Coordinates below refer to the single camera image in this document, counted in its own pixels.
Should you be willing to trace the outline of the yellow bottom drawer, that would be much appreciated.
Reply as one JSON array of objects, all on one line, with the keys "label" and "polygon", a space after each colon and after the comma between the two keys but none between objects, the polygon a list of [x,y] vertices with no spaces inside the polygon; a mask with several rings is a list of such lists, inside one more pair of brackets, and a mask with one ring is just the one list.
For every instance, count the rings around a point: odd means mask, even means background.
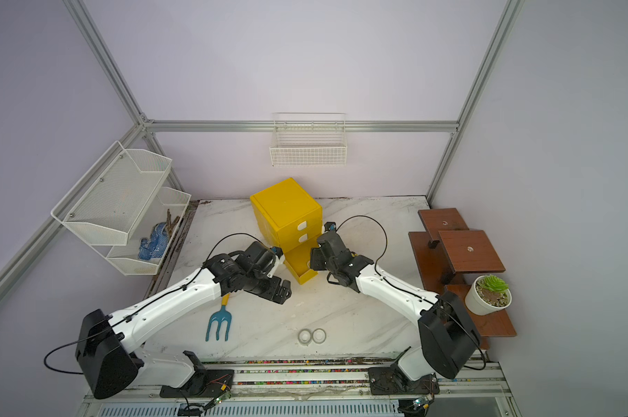
[{"label": "yellow bottom drawer", "polygon": [[297,283],[300,285],[304,285],[318,274],[317,271],[311,269],[310,267],[312,249],[312,245],[302,244],[284,254],[286,257],[284,265],[286,265],[288,270],[296,279]]}]

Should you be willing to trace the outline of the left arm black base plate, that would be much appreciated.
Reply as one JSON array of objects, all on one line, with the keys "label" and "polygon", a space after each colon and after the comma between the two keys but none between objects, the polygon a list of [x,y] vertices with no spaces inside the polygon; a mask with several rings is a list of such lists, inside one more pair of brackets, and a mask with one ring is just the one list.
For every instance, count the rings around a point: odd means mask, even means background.
[{"label": "left arm black base plate", "polygon": [[197,372],[183,387],[162,386],[160,398],[218,398],[229,392],[235,372],[231,369],[210,369]]}]

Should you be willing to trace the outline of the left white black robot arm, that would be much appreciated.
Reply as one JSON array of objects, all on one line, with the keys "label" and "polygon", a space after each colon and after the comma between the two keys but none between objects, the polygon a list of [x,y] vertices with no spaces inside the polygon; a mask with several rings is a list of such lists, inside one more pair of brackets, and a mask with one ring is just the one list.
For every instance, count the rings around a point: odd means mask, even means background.
[{"label": "left white black robot arm", "polygon": [[246,250],[218,254],[173,286],[131,307],[87,314],[81,323],[75,359],[93,397],[105,400],[136,385],[161,388],[161,396],[210,397],[229,387],[233,373],[209,371],[192,351],[157,354],[144,343],[194,309],[244,291],[283,304],[291,283],[276,276],[286,257],[259,242]]}]

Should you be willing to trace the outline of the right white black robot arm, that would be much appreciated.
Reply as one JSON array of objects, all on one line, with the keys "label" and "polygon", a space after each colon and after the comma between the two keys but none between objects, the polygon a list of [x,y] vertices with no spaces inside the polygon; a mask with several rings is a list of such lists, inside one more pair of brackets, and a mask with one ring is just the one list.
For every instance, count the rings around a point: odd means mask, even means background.
[{"label": "right white black robot arm", "polygon": [[326,271],[335,285],[383,302],[416,327],[419,345],[406,349],[396,363],[410,381],[431,374],[455,379],[480,349],[480,333],[457,295],[449,291],[439,295],[402,281],[352,252],[334,230],[317,238],[310,266]]}]

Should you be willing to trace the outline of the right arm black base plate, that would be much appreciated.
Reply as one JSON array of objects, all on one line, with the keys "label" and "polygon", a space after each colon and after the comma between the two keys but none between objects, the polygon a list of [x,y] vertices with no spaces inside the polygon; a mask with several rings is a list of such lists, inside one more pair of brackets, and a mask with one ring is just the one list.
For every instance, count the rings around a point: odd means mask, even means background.
[{"label": "right arm black base plate", "polygon": [[435,374],[411,380],[399,368],[370,368],[370,389],[373,395],[425,395],[439,394],[439,382]]}]

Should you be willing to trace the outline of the yellow plastic drawer cabinet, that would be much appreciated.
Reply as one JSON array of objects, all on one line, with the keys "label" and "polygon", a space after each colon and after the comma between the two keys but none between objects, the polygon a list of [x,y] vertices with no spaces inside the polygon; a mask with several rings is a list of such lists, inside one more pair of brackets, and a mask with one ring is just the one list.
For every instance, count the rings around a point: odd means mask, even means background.
[{"label": "yellow plastic drawer cabinet", "polygon": [[252,195],[250,201],[263,237],[284,253],[322,233],[322,206],[293,178]]}]

